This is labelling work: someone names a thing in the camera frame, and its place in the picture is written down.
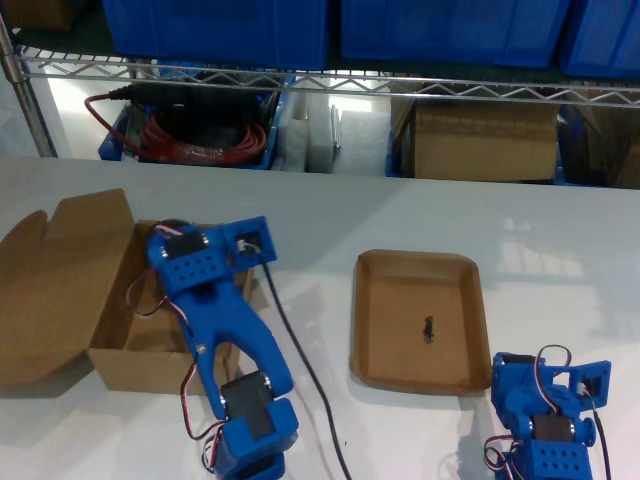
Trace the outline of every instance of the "table surface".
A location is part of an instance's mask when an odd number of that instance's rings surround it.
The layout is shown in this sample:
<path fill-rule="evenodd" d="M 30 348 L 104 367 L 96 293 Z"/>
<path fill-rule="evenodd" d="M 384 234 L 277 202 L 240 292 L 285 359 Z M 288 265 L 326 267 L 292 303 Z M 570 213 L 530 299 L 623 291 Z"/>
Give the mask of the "table surface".
<path fill-rule="evenodd" d="M 474 260 L 492 355 L 560 343 L 574 364 L 610 360 L 601 417 L 613 478 L 640 478 L 639 192 L 0 158 L 0 238 L 35 210 L 116 187 L 138 219 L 267 216 L 275 282 L 332 404 L 354 480 L 490 479 L 482 445 L 503 433 L 488 391 L 404 394 L 350 374 L 353 268 L 374 248 Z M 285 478 L 342 480 L 320 397 L 259 278 L 254 307 L 296 381 L 300 436 Z M 191 409 L 203 425 L 213 418 L 204 399 L 192 397 Z M 599 446 L 590 456 L 594 478 L 604 478 Z M 55 399 L 0 400 L 0 465 L 7 479 L 208 477 L 177 396 L 110 392 L 95 372 Z"/>

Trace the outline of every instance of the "shelf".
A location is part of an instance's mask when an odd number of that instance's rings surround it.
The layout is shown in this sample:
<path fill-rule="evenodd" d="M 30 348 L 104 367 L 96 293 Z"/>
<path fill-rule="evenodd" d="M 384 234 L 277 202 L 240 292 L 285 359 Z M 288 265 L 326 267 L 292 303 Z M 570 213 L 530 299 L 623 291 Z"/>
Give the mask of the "shelf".
<path fill-rule="evenodd" d="M 56 53 L 34 47 L 21 47 L 20 57 L 29 66 L 26 75 L 32 78 L 187 82 L 194 87 L 242 90 L 640 108 L 640 85 L 460 80 L 366 70 L 296 71 L 296 80 L 286 83 L 292 75 L 287 70 L 165 65 L 155 60 Z"/>

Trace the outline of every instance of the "robotic arm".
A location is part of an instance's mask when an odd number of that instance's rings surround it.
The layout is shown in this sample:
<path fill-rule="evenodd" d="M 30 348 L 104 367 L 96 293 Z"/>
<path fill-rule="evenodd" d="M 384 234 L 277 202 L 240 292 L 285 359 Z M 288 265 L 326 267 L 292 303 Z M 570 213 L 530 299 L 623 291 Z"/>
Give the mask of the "robotic arm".
<path fill-rule="evenodd" d="M 213 465 L 224 480 L 276 480 L 283 452 L 297 439 L 291 403 L 278 398 L 293 388 L 273 335 L 235 286 L 237 272 L 276 259 L 266 219 L 258 217 L 201 228 L 160 223 L 147 256 L 168 301 L 180 313 L 182 331 L 218 419 L 226 420 Z M 258 371 L 222 387 L 213 377 L 216 347 L 236 344 Z"/>
<path fill-rule="evenodd" d="M 507 452 L 485 444 L 485 463 L 497 480 L 591 480 L 587 447 L 596 441 L 596 425 L 580 414 L 607 404 L 611 363 L 570 367 L 567 350 L 566 365 L 551 367 L 541 353 L 494 357 L 491 402 L 513 444 Z M 561 373 L 569 374 L 568 387 L 553 383 Z M 497 463 L 488 460 L 488 451 L 497 454 Z"/>

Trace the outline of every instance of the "small black object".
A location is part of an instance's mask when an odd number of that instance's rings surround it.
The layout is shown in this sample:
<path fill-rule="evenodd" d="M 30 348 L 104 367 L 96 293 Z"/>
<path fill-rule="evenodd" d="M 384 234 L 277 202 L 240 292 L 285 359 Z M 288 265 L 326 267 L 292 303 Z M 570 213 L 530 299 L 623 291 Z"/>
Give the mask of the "small black object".
<path fill-rule="evenodd" d="M 564 415 L 533 415 L 533 438 L 545 442 L 573 442 L 571 420 Z"/>
<path fill-rule="evenodd" d="M 504 363 L 535 363 L 536 357 L 533 355 L 517 355 L 515 353 L 505 353 L 502 355 Z"/>
<path fill-rule="evenodd" d="M 169 238 L 165 242 L 164 248 L 169 258 L 173 259 L 204 250 L 207 245 L 200 232 L 189 232 Z"/>
<path fill-rule="evenodd" d="M 433 317 L 427 317 L 425 321 L 427 322 L 427 325 L 424 327 L 422 334 L 424 335 L 424 341 L 431 344 L 433 343 L 433 337 L 435 337 L 435 334 L 433 333 Z"/>
<path fill-rule="evenodd" d="M 220 389 L 227 402 L 229 420 L 244 417 L 254 440 L 273 433 L 274 427 L 267 405 L 273 401 L 262 372 L 253 372 L 223 385 Z"/>

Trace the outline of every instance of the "cardboard box on shelf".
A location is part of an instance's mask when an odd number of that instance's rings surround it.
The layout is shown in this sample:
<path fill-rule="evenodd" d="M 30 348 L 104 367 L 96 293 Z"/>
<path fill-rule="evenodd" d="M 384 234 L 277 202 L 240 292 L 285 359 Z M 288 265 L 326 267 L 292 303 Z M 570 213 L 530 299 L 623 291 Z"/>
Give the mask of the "cardboard box on shelf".
<path fill-rule="evenodd" d="M 11 28 L 68 31 L 87 0 L 4 0 L 3 15 Z"/>
<path fill-rule="evenodd" d="M 554 175 L 557 107 L 428 103 L 415 109 L 416 178 L 513 182 Z"/>
<path fill-rule="evenodd" d="M 604 172 L 606 185 L 640 188 L 640 112 L 635 109 L 580 107 L 589 168 Z"/>
<path fill-rule="evenodd" d="M 161 309 L 142 319 L 125 303 L 127 288 L 144 271 L 152 225 L 135 223 L 124 192 L 111 190 L 61 201 L 50 221 L 35 212 L 4 238 L 0 394 L 29 396 L 30 387 L 47 384 L 59 395 L 58 374 L 86 374 L 72 366 L 86 363 L 87 354 L 112 390 L 179 393 L 192 358 L 173 313 Z M 251 280 L 251 273 L 237 279 L 247 300 Z M 148 310 L 161 293 L 151 276 L 140 283 L 132 301 Z M 234 345 L 217 349 L 219 385 L 235 378 L 238 356 Z M 203 393 L 199 379 L 189 392 Z"/>

